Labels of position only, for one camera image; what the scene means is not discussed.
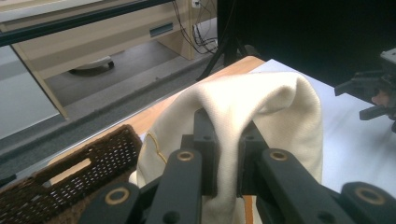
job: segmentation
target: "gray floor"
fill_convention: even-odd
[[[207,38],[216,36],[215,23],[210,24]],[[102,67],[47,80],[69,118],[59,116],[2,139],[0,178],[16,174],[190,86],[204,71],[211,54],[196,53],[189,61],[151,41],[111,57],[115,63],[111,70]],[[222,67],[221,62],[212,72]]]

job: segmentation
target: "brown basket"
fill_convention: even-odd
[[[88,144],[43,170],[0,190],[0,223],[77,223],[105,186],[127,181],[142,146],[129,125]],[[88,163],[53,183],[70,168]]]

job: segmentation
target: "crumpled towel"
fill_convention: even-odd
[[[202,223],[245,223],[236,199],[238,141],[253,120],[269,147],[286,149],[320,182],[320,102],[299,73],[256,73],[199,82],[183,91],[149,129],[130,181],[139,188],[163,173],[182,134],[193,133],[194,112],[204,108],[219,139],[218,195],[204,197]],[[261,223],[255,213],[254,223]]]

